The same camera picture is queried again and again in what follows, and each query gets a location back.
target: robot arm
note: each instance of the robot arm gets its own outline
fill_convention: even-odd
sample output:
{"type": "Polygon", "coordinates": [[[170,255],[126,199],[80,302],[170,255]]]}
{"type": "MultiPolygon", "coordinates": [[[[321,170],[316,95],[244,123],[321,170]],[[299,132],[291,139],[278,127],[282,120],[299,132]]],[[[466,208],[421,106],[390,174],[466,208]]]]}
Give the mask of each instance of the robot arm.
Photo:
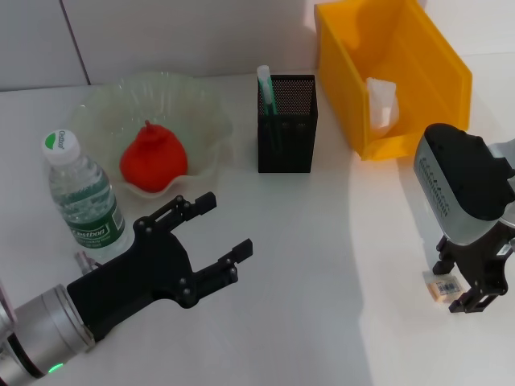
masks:
{"type": "Polygon", "coordinates": [[[0,386],[41,378],[94,346],[117,324],[152,302],[171,299],[191,308],[238,280],[235,264],[252,256],[246,240],[194,273],[186,251],[170,233],[216,207],[213,193],[189,203],[178,196],[134,222],[134,243],[121,256],[19,307],[14,331],[2,345],[0,386]]]}
{"type": "Polygon", "coordinates": [[[488,148],[481,137],[435,124],[418,145],[415,174],[443,231],[433,273],[450,273],[456,263],[471,286],[451,312],[481,312],[508,291],[504,267],[515,237],[515,170],[511,154],[503,153],[510,143],[488,148]]]}

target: white object in bin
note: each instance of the white object in bin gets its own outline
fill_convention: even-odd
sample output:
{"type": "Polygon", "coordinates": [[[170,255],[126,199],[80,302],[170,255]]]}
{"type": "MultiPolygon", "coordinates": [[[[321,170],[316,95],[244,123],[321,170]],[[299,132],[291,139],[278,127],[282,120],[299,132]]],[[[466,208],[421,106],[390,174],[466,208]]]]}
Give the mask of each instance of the white object in bin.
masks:
{"type": "Polygon", "coordinates": [[[399,120],[397,85],[387,80],[367,78],[369,90],[370,129],[384,136],[399,120]]]}

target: green indicator light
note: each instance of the green indicator light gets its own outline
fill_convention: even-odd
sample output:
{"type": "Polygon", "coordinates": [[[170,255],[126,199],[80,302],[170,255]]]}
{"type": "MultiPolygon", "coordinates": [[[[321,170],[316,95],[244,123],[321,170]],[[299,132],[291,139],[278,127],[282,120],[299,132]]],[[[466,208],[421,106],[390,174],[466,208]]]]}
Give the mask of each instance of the green indicator light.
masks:
{"type": "Polygon", "coordinates": [[[58,368],[61,368],[63,367],[64,363],[59,363],[57,364],[56,366],[54,366],[53,368],[51,368],[50,370],[48,370],[48,374],[50,374],[51,372],[54,372],[55,370],[57,370],[58,368]]]}

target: red fruit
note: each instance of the red fruit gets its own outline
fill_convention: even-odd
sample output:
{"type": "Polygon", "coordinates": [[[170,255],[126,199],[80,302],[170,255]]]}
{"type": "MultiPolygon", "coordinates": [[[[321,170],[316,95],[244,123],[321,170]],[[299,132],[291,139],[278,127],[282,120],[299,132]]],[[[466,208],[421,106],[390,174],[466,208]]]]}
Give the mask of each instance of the red fruit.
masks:
{"type": "Polygon", "coordinates": [[[170,130],[149,121],[145,125],[122,155],[120,170],[128,183],[154,193],[187,173],[187,157],[170,130]]]}

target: clear plastic bowl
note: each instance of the clear plastic bowl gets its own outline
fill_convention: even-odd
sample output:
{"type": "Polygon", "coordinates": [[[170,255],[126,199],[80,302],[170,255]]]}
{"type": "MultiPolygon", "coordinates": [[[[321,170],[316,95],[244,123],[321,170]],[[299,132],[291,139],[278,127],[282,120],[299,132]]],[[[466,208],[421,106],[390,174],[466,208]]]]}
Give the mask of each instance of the clear plastic bowl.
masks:
{"type": "Polygon", "coordinates": [[[128,76],[118,84],[98,87],[76,109],[69,129],[113,184],[146,198],[159,197],[176,183],[212,174],[218,164],[220,145],[233,132],[220,98],[205,82],[169,72],[128,76]],[[119,167],[123,152],[145,120],[173,132],[187,154],[187,174],[157,193],[143,191],[125,181],[119,167]]]}

